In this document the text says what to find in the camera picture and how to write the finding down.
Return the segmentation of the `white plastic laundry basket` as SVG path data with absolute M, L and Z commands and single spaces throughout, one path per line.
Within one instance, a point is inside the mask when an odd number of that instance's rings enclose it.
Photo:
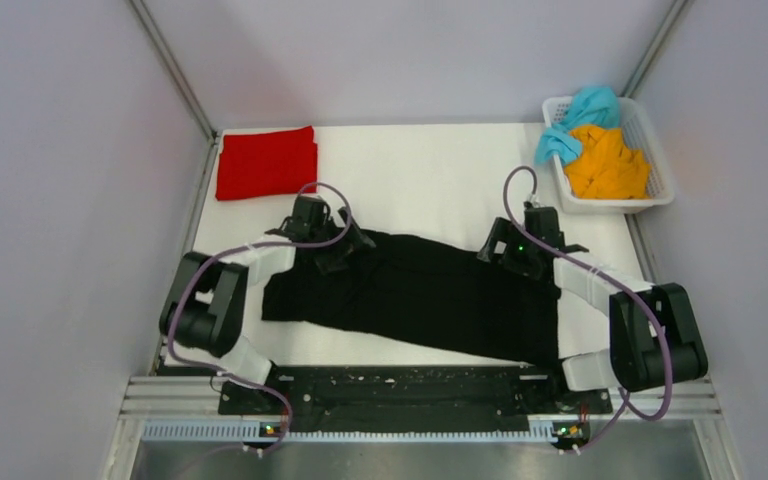
M 569 214 L 636 214 L 655 206 L 671 203 L 675 197 L 674 178 L 658 135 L 643 106 L 633 99 L 619 97 L 619 126 L 625 144 L 639 149 L 651 170 L 647 179 L 648 199 L 589 200 L 580 199 L 571 190 L 563 165 L 557 155 L 548 160 L 549 170 L 559 197 L 560 207 Z

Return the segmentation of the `red folded t shirt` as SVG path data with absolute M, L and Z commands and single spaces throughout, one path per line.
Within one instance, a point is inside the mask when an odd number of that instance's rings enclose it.
M 226 135 L 219 155 L 215 198 L 237 201 L 293 194 L 317 180 L 315 130 Z

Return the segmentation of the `orange t shirt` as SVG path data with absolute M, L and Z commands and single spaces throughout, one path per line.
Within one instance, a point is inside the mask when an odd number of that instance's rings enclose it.
M 582 125 L 570 132 L 582 144 L 563 171 L 575 197 L 585 200 L 645 200 L 651 172 L 641 149 L 626 145 L 620 128 Z

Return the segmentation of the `light blue t shirt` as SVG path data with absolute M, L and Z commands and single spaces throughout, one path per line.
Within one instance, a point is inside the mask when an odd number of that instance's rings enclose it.
M 545 164 L 554 155 L 563 165 L 577 160 L 583 152 L 583 143 L 572 136 L 572 131 L 588 125 L 615 129 L 620 126 L 620 117 L 620 102 L 611 88 L 582 88 L 572 96 L 561 120 L 544 130 L 536 147 L 535 163 Z

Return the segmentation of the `black t shirt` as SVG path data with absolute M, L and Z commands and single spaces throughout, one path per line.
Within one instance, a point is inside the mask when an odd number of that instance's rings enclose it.
M 555 287 L 482 262 L 476 253 L 368 231 L 372 249 L 323 273 L 309 251 L 265 287 L 262 317 L 369 333 L 540 367 L 559 357 Z

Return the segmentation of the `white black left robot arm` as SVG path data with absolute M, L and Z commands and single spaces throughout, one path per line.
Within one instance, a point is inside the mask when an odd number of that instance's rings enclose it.
M 374 241 L 350 209 L 331 210 L 317 195 L 299 195 L 282 223 L 253 243 L 217 258 L 184 254 L 159 318 L 159 331 L 174 359 L 209 368 L 244 386 L 243 401 L 257 413 L 279 404 L 280 386 L 269 379 L 273 363 L 243 333 L 249 290 L 291 270 L 299 260 L 322 274 L 344 270 L 350 255 L 372 250 Z

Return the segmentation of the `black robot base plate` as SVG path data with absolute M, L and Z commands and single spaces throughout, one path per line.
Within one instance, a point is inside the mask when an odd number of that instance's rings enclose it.
M 281 366 L 261 391 L 226 382 L 221 415 L 293 414 L 293 433 L 500 433 L 539 415 L 610 414 L 605 390 L 573 392 L 533 366 Z

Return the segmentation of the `aluminium frame rail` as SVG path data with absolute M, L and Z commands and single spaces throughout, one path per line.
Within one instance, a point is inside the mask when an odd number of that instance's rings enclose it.
M 297 441 L 545 442 L 559 449 L 585 426 L 633 422 L 669 404 L 667 420 L 693 424 L 708 472 L 736 479 L 741 470 L 708 379 L 634 394 L 572 392 L 535 367 L 287 367 L 270 395 L 174 368 L 135 377 L 126 389 L 104 475 L 122 479 L 137 444 L 150 437 L 226 441 L 258 448 Z

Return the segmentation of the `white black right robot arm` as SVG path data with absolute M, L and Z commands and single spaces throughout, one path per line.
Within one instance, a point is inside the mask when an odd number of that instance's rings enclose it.
M 528 204 L 522 228 L 496 218 L 477 257 L 572 293 L 607 318 L 608 347 L 562 360 L 563 374 L 546 385 L 554 409 L 574 411 L 589 390 L 639 392 L 707 375 L 708 357 L 686 289 L 627 275 L 567 243 L 554 208 Z

